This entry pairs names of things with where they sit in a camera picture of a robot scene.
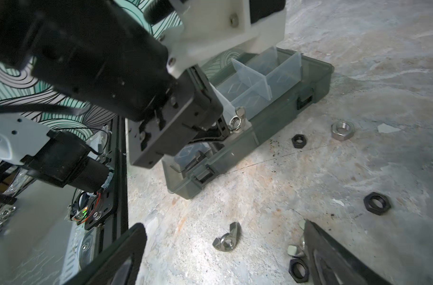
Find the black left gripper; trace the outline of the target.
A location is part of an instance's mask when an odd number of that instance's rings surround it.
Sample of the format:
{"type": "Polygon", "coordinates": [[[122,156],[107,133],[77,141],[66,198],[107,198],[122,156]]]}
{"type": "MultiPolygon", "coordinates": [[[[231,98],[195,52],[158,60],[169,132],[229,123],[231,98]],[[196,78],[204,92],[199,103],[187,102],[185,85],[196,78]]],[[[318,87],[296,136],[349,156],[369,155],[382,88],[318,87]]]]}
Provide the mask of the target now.
{"type": "Polygon", "coordinates": [[[183,72],[165,98],[164,105],[145,120],[127,122],[128,158],[133,166],[150,169],[189,144],[223,141],[223,105],[199,66],[183,72]]]}

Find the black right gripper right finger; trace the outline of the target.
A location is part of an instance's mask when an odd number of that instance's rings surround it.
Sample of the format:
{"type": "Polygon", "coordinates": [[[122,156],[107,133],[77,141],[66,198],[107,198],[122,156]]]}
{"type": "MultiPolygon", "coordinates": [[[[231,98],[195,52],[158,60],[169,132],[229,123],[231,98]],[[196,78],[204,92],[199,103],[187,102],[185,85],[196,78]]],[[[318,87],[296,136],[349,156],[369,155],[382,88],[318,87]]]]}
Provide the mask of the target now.
{"type": "Polygon", "coordinates": [[[388,285],[318,224],[306,220],[304,241],[315,285],[388,285]]]}

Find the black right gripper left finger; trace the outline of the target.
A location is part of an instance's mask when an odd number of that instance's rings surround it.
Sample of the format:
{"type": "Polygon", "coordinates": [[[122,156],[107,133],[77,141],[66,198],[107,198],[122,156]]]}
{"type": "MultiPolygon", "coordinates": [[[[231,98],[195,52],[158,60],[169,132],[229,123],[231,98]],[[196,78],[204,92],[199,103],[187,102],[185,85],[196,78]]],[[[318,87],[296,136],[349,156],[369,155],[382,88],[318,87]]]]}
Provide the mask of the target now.
{"type": "Polygon", "coordinates": [[[144,255],[147,234],[134,224],[94,261],[67,281],[68,285],[134,285],[144,255]]]}

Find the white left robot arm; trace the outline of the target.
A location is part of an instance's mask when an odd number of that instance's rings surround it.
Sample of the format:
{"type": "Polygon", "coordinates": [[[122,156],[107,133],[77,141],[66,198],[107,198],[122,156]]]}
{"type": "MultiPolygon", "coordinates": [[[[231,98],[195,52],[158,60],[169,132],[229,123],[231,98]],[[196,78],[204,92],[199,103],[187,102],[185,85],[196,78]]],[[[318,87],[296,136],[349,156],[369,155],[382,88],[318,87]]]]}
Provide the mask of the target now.
{"type": "Polygon", "coordinates": [[[50,84],[83,108],[0,104],[0,159],[40,181],[95,193],[113,171],[69,131],[25,112],[80,116],[98,106],[135,123],[137,166],[228,136],[223,106],[198,66],[173,77],[168,51],[115,1],[0,1],[0,62],[50,84]]]}

